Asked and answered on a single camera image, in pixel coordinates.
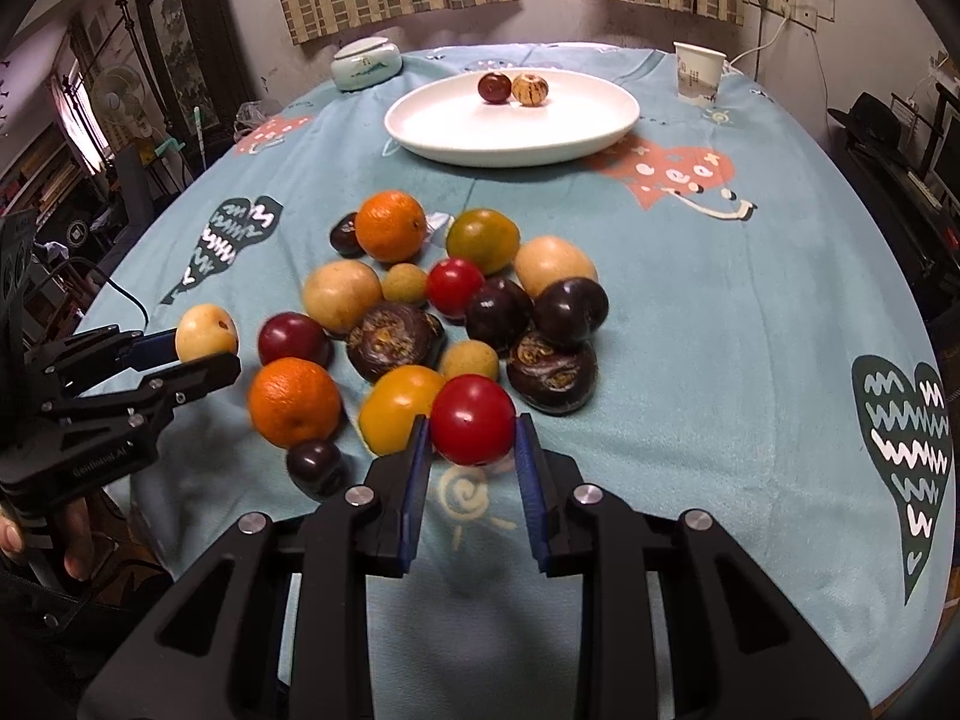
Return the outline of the person left hand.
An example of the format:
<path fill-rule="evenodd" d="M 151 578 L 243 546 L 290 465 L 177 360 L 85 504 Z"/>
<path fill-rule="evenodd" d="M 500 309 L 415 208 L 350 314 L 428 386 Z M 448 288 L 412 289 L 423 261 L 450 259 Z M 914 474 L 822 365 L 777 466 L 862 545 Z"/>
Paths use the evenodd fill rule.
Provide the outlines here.
<path fill-rule="evenodd" d="M 25 533 L 7 509 L 2 509 L 2 554 L 11 561 L 25 561 L 41 551 L 41 539 L 52 539 L 53 554 L 62 558 L 64 571 L 73 580 L 85 582 L 93 566 L 94 544 L 88 503 L 76 499 L 53 516 L 50 527 L 41 533 Z"/>

